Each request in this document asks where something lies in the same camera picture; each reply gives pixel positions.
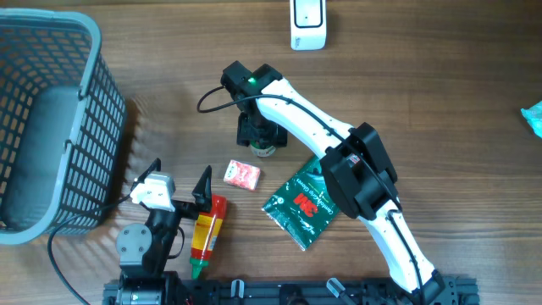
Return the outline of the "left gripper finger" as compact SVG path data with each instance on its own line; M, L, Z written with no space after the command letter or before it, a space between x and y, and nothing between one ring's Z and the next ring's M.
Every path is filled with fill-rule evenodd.
M202 173L199 181L192 191L195 204L199 208L212 207L212 189L211 189L212 167L208 165Z
M138 177L134 179L134 182L132 183L131 190L133 191L140 183L143 183L144 180L154 171L160 172L162 168L162 161L160 158L155 158L152 163L149 165L149 167Z

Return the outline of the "green lid jar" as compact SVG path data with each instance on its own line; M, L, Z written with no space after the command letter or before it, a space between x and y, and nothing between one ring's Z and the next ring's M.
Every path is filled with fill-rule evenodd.
M249 145L252 153L259 158L270 157L276 151L275 146L261 146L258 142L252 141Z

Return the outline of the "red sauce bottle green cap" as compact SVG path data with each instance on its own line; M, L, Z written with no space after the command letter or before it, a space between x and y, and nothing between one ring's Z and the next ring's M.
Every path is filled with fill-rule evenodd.
M212 196L212 209L209 213L200 213L194 226L191 242L191 278L197 280L209 265L218 234L224 222L227 210L227 199L222 196Z

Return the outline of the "green 3M gloves package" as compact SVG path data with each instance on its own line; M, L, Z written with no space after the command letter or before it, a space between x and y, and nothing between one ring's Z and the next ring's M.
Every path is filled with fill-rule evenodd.
M319 158L314 156L263 204L262 211L306 251L340 209L330 199Z

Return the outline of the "teal wet wipes pack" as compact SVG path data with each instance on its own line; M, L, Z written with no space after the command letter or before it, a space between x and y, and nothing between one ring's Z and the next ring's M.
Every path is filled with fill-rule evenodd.
M533 132L539 138L542 137L542 102L536 103L531 108L522 108L522 116L526 119Z

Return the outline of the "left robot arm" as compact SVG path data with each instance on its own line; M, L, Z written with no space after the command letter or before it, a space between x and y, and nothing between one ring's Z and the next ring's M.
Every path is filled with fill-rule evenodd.
M174 258L171 249L177 235L183 235L182 219L196 220L212 207L212 168L206 167L192 191L194 202L173 199L173 178L161 170L155 159L134 179L129 198L147 212L147 221L124 227L116 240L121 273L119 281L104 286L104 304L192 304L192 295L175 271L165 266Z

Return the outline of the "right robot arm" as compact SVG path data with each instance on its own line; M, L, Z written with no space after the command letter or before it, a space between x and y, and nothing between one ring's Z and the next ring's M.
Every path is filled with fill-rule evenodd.
M378 132L367 123L353 127L334 119L268 64L250 71L235 61L224 69L220 84L241 111L237 143L257 152L285 147L288 136L305 144L319 159L330 199L367 227L390 278L412 303L434 301L444 284L404 220L397 173Z

